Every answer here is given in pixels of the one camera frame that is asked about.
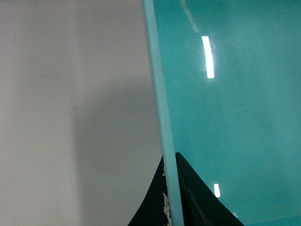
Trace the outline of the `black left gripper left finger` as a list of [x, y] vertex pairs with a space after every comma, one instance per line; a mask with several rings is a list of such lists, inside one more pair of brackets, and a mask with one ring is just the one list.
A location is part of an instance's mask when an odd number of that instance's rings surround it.
[[130, 226], [171, 225], [166, 176], [164, 173], [164, 159], [161, 158], [146, 196], [129, 223]]

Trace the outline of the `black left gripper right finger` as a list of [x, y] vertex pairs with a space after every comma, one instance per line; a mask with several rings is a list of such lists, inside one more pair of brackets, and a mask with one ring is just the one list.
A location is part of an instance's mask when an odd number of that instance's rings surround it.
[[184, 156], [177, 152], [176, 163], [186, 226], [242, 226], [211, 192]]

